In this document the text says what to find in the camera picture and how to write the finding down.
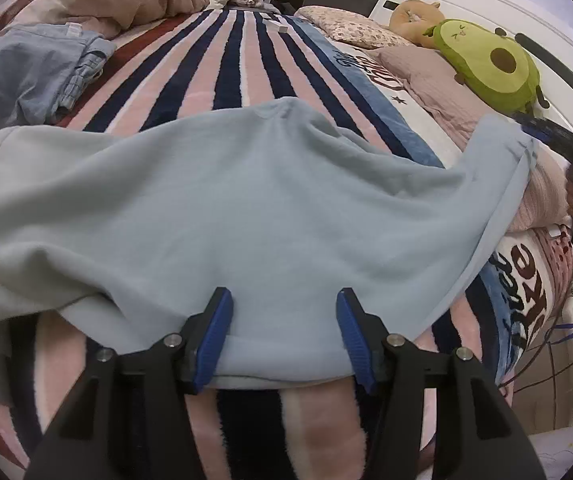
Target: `plush toy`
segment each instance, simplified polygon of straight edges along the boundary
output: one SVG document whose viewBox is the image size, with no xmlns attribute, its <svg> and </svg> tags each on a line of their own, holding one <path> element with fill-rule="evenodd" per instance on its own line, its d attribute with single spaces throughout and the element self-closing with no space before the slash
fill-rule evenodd
<svg viewBox="0 0 573 480">
<path fill-rule="evenodd" d="M 438 10 L 439 6 L 439 2 L 426 4 L 421 0 L 406 0 L 395 7 L 389 21 L 389 30 L 418 46 L 435 48 L 433 38 L 423 36 L 423 33 L 444 20 L 445 16 Z"/>
<path fill-rule="evenodd" d="M 467 83 L 494 110 L 532 113 L 536 99 L 549 107 L 531 56 L 501 28 L 494 34 L 475 23 L 444 20 L 425 34 L 457 70 L 455 80 Z"/>
</svg>

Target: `bedsheet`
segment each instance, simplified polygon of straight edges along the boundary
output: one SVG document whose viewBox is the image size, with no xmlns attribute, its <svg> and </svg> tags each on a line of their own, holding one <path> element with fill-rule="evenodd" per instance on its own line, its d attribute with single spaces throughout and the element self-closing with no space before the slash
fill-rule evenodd
<svg viewBox="0 0 573 480">
<path fill-rule="evenodd" d="M 294 18 L 206 11 L 129 33 L 119 46 L 61 125 L 135 134 L 201 111 L 295 95 L 397 155 L 444 167 L 460 155 L 377 62 L 348 45 L 329 43 Z M 573 259 L 566 234 L 539 234 L 555 250 L 546 254 L 535 231 L 504 238 L 465 294 L 417 345 L 441 352 L 467 346 L 498 382 L 510 374 L 556 301 L 556 264 Z M 0 455 L 22 468 L 97 345 L 52 313 L 17 319 L 11 332 L 15 404 L 0 406 Z M 351 378 L 256 392 L 219 386 L 188 399 L 209 479 L 260 478 L 268 471 L 285 478 L 359 478 L 379 404 Z M 435 411 L 435 391 L 428 390 L 422 446 L 435 432 Z"/>
</svg>

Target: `white headboard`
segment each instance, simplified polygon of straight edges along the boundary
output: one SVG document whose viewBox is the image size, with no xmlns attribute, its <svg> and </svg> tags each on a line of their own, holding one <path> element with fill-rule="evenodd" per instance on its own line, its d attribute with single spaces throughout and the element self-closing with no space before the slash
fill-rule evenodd
<svg viewBox="0 0 573 480">
<path fill-rule="evenodd" d="M 391 10 L 387 1 L 401 3 L 404 0 L 379 0 L 371 19 L 388 25 Z M 513 37 L 517 32 L 526 34 L 573 72 L 573 30 L 547 10 L 528 0 L 423 0 L 440 2 L 440 10 L 446 18 L 457 18 L 477 23 L 489 30 L 502 27 Z M 541 87 L 551 108 L 545 110 L 547 118 L 573 130 L 573 90 L 549 67 L 535 59 L 540 70 Z"/>
</svg>

